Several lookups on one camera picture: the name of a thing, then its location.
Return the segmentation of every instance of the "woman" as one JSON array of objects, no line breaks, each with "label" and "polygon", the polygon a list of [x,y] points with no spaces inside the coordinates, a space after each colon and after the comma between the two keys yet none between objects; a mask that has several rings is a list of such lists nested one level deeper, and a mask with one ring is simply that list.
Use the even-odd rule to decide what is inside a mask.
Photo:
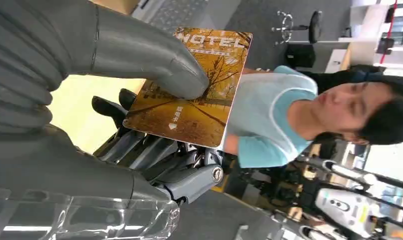
[{"label": "woman", "polygon": [[371,74],[317,95],[309,77],[280,66],[245,70],[230,113],[224,151],[243,168],[278,167],[328,134],[354,144],[403,142],[403,77]]}]

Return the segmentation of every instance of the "black hair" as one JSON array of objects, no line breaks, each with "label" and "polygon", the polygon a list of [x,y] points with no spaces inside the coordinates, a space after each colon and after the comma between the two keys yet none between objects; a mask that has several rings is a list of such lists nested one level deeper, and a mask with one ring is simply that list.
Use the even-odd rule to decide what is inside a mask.
[{"label": "black hair", "polygon": [[[376,82],[388,85],[394,96],[393,99],[373,113],[357,134],[361,139],[367,140],[373,145],[391,145],[403,142],[403,77],[351,70],[331,74],[305,72],[304,74],[317,83],[319,94],[346,83]],[[323,143],[338,138],[341,138],[339,134],[325,132],[318,135],[314,142]]]},{"label": "black hair", "polygon": [[375,145],[403,142],[403,77],[369,74],[367,80],[389,86],[393,98],[372,114],[358,136]]}]

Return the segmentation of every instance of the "chrome stool base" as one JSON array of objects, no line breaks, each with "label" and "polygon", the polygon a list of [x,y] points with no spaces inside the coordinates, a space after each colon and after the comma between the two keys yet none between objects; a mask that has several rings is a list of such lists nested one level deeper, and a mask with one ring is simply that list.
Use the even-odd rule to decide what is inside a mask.
[{"label": "chrome stool base", "polygon": [[281,27],[272,27],[272,32],[281,33],[281,41],[276,41],[275,45],[280,45],[283,43],[288,43],[292,39],[292,28],[294,27],[293,16],[291,14],[278,11],[277,15],[282,17]]}]

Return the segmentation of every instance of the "gray floor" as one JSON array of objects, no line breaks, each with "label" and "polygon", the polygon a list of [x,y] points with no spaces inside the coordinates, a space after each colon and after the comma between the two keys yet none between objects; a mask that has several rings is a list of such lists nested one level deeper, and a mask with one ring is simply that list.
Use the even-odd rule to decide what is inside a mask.
[{"label": "gray floor", "polygon": [[222,193],[208,191],[181,207],[178,228],[168,240],[233,240],[240,225],[249,225],[249,239],[244,240],[265,240],[272,220]]}]

